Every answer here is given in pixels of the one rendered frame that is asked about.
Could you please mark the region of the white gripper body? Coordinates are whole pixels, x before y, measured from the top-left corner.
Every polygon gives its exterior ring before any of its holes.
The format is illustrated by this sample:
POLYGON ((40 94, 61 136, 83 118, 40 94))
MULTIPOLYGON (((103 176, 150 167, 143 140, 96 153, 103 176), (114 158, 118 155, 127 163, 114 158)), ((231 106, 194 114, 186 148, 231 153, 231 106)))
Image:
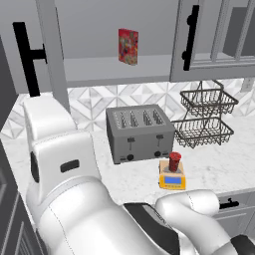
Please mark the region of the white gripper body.
POLYGON ((70 113, 53 97, 29 98, 23 109, 29 142, 77 128, 70 113))

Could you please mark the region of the grey drawer front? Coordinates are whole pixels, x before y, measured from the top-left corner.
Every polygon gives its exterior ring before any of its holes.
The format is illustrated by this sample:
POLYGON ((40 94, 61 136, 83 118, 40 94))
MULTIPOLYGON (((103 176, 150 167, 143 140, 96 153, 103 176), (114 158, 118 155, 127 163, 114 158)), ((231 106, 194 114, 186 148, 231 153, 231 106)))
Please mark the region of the grey drawer front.
POLYGON ((245 234, 255 239, 255 191, 240 191, 218 194, 219 203, 228 198, 238 201, 239 206, 219 209, 214 218, 230 237, 245 234))

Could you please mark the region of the red cereal box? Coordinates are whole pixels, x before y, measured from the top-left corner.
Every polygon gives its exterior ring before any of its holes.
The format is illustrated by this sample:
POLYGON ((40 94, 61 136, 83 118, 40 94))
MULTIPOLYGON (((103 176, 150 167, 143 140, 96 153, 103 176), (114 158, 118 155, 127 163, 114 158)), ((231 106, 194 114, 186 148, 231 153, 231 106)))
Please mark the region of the red cereal box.
POLYGON ((119 29, 119 60, 125 64, 137 64, 138 32, 119 29))

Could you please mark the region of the red yogurt cup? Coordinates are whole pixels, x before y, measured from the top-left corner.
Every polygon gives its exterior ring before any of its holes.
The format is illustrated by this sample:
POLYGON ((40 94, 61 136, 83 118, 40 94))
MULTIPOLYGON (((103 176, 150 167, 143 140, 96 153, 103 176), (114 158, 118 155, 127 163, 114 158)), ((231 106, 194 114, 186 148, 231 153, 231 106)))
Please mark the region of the red yogurt cup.
POLYGON ((169 154, 169 170, 171 172, 177 172, 180 160, 181 154, 179 152, 173 151, 169 154))

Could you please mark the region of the grey four-slot toaster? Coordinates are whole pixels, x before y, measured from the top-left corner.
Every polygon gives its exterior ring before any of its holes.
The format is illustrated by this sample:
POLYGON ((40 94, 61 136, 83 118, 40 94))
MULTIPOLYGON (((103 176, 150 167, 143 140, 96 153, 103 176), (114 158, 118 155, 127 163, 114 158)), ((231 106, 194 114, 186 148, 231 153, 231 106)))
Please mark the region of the grey four-slot toaster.
POLYGON ((159 105, 107 108, 106 123, 114 164, 172 152, 175 128, 159 105))

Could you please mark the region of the white wall outlet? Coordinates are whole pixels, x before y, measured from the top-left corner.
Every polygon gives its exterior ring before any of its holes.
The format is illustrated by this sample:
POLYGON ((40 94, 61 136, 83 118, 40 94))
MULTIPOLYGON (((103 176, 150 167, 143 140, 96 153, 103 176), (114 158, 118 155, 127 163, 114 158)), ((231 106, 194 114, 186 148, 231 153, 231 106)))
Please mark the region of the white wall outlet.
POLYGON ((241 93, 250 92, 252 90, 253 84, 254 84, 253 78, 245 78, 242 83, 240 92, 241 93))

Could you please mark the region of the grey wall cabinet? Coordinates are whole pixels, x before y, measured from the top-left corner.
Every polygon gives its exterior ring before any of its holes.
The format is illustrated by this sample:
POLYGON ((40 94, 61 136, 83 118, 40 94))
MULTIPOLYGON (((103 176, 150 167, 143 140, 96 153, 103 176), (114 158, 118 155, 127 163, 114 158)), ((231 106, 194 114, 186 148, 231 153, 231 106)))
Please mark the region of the grey wall cabinet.
POLYGON ((167 82, 178 0, 56 0, 71 87, 167 82), (138 32, 137 64, 119 61, 119 29, 138 32))

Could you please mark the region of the yellow digital scale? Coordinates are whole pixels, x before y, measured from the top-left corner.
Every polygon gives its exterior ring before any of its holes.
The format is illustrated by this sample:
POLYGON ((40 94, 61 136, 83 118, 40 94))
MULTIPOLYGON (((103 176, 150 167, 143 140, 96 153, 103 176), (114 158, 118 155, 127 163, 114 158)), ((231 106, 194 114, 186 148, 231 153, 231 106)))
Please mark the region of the yellow digital scale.
POLYGON ((159 162, 159 181, 160 188, 169 190, 184 190, 186 187, 186 179, 182 162, 178 164, 177 172, 169 170, 169 164, 166 160, 159 162))

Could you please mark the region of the grey glass cabinet door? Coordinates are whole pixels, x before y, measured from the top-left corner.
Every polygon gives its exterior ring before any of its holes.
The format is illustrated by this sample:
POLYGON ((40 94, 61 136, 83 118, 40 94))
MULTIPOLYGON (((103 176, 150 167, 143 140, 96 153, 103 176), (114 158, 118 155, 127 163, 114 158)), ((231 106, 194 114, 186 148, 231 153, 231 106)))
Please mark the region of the grey glass cabinet door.
POLYGON ((255 0, 179 0, 170 79, 173 82, 255 76, 255 0), (199 6, 188 71, 183 70, 192 6, 199 6))

